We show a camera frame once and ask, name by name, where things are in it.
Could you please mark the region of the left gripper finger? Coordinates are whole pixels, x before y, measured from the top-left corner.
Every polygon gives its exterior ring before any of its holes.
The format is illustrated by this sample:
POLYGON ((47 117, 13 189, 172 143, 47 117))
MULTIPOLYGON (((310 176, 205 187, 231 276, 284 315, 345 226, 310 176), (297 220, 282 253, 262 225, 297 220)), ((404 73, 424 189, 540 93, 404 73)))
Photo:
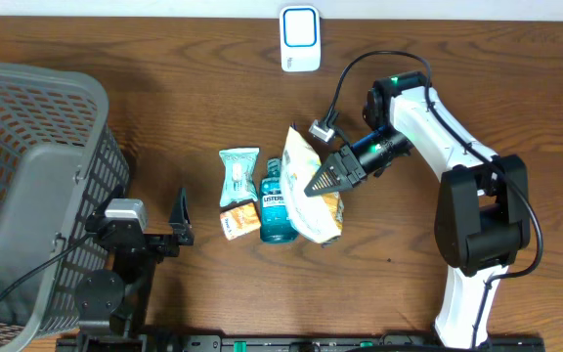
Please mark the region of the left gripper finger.
POLYGON ((194 236, 188 211, 186 190, 184 188, 180 188, 178 191, 168 223, 174 236, 178 238, 192 238, 194 236))
POLYGON ((124 195, 124 187, 122 185, 117 185, 108 195, 108 197, 93 211, 94 218, 105 217, 106 210, 115 198, 122 198, 124 195))

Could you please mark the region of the mint green wipes pack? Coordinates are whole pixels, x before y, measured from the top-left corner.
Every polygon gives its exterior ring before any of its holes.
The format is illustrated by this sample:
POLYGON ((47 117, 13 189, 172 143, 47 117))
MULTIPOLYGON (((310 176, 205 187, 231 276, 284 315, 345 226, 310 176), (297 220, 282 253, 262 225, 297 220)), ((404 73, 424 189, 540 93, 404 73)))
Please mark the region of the mint green wipes pack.
POLYGON ((260 149, 234 148, 222 150, 219 156, 225 167, 225 178, 220 197, 220 206, 227 207, 232 203, 247 200, 258 200, 253 172, 260 149))

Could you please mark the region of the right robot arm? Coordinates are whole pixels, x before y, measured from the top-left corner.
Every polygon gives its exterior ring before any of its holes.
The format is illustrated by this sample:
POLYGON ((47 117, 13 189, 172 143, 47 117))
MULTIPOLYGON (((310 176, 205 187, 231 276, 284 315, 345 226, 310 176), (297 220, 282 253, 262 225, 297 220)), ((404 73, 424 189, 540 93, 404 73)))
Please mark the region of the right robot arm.
POLYGON ((440 181, 434 236, 448 265, 434 330, 446 347, 481 346, 498 281, 530 241, 528 213, 519 199, 528 191, 524 162, 479 143, 420 71, 375 81, 363 118, 370 134, 331 154, 305 195, 351 190, 395 158, 417 151, 440 181))

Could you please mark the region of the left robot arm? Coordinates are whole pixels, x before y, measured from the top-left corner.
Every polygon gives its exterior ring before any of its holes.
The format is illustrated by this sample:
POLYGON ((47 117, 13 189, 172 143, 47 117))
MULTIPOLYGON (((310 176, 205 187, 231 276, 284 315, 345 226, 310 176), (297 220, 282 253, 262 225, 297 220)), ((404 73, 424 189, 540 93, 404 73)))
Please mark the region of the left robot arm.
POLYGON ((148 234, 148 214, 139 199, 126 198, 117 186, 87 217, 85 231, 93 243, 113 255, 109 269, 94 270, 77 284, 74 303, 79 333, 60 339, 59 351, 181 351, 180 338, 146 324, 156 266, 177 257, 195 235, 186 191, 175 198, 168 234, 148 234))

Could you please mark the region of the teal Listerine mouthwash bottle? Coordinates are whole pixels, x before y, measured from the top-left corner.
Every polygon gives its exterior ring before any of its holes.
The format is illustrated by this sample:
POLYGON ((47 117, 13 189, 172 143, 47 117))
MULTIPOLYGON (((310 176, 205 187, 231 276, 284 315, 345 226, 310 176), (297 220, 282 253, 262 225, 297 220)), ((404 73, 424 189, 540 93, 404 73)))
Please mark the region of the teal Listerine mouthwash bottle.
POLYGON ((270 158, 267 173, 260 182, 260 240, 268 244, 294 242, 298 232, 292 227, 281 191, 282 161, 270 158))

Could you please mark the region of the small orange packet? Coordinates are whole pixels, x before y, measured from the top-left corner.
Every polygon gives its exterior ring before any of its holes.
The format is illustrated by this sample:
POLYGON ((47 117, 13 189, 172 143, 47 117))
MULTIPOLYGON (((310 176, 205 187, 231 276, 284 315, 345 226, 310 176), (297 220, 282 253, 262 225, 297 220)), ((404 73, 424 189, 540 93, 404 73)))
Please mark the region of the small orange packet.
POLYGON ((220 214, 223 233, 228 241, 247 235, 261 228, 255 204, 249 202, 220 214))

